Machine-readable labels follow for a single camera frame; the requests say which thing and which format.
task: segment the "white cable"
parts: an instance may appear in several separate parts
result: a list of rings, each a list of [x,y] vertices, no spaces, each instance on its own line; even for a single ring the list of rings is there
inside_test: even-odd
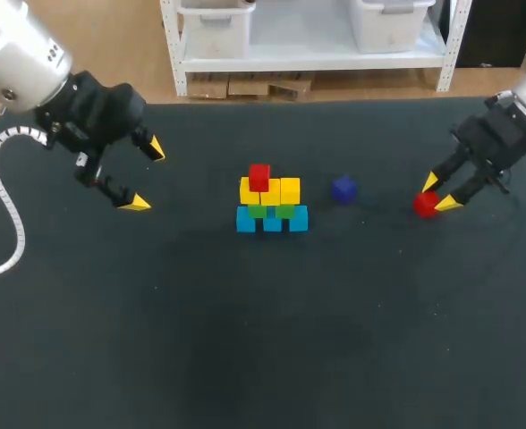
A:
[[[6,140],[14,136],[28,136],[32,139],[35,139],[38,143],[43,146],[47,145],[47,135],[40,130],[35,130],[34,128],[29,127],[15,127],[5,130],[0,133],[0,148]],[[22,254],[24,253],[25,245],[25,236],[24,236],[24,225],[22,224],[21,217],[19,212],[14,206],[11,197],[6,192],[6,189],[3,186],[3,182],[0,178],[0,198],[4,203],[4,206],[9,212],[11,219],[13,219],[14,229],[16,231],[16,249],[14,250],[13,255],[4,263],[0,265],[0,274],[4,273],[11,268],[13,268],[19,259],[21,259]]]

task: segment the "toy block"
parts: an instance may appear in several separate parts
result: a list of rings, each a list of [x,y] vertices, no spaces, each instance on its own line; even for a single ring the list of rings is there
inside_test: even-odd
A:
[[[248,206],[247,211],[251,219],[265,219],[267,217],[265,206]]]
[[[293,219],[295,216],[295,206],[281,205],[275,207],[275,217],[277,219]]]
[[[349,176],[343,176],[333,181],[331,192],[334,201],[340,204],[349,204],[356,198],[357,186]]]
[[[267,208],[267,218],[263,219],[263,231],[265,232],[281,232],[283,229],[283,219],[275,217],[275,208]]]
[[[298,205],[301,203],[301,179],[281,179],[281,205]]]
[[[309,230],[309,211],[307,206],[296,206],[295,216],[289,221],[290,232],[306,232]]]
[[[237,207],[236,217],[237,232],[255,232],[255,219],[249,217],[246,206]]]
[[[269,179],[269,192],[261,192],[262,206],[281,206],[281,179]]]
[[[242,177],[242,183],[239,187],[239,196],[242,204],[245,206],[259,204],[259,193],[251,192],[249,190],[249,177]]]
[[[251,192],[269,192],[270,178],[270,165],[253,164],[249,169],[249,190]]]
[[[440,202],[438,194],[431,190],[429,192],[421,192],[416,194],[414,199],[414,211],[422,219],[436,216],[439,212],[434,208]]]

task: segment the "cyan block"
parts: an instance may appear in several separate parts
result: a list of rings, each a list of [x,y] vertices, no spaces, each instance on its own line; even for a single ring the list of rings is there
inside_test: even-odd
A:
[[[343,176],[333,181],[333,199],[340,204],[351,203],[357,195],[357,186],[349,176]]]
[[[267,218],[263,219],[263,231],[265,232],[281,232],[283,229],[283,221],[275,217],[275,208],[267,208]]]
[[[255,219],[249,216],[249,209],[246,206],[237,207],[235,223],[237,232],[255,232]]]
[[[309,230],[309,210],[307,206],[295,206],[295,216],[289,221],[290,232],[306,232]]]

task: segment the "cardboard box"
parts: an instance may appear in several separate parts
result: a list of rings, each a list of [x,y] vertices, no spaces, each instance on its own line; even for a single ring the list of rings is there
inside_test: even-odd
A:
[[[229,73],[188,73],[188,97],[227,98]]]
[[[268,96],[269,80],[265,73],[233,73],[227,93],[230,96]]]
[[[270,73],[270,94],[296,101],[305,98],[310,93],[314,73],[311,71],[289,71]]]

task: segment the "yellow block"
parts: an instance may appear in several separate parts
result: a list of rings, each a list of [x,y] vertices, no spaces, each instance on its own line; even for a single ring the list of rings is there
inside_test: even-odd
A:
[[[242,177],[242,184],[239,187],[239,197],[245,206],[256,206],[259,204],[259,193],[249,190],[249,177]]]
[[[281,205],[298,205],[301,203],[301,179],[281,179]]]
[[[281,206],[281,179],[269,179],[269,192],[261,192],[262,206]]]

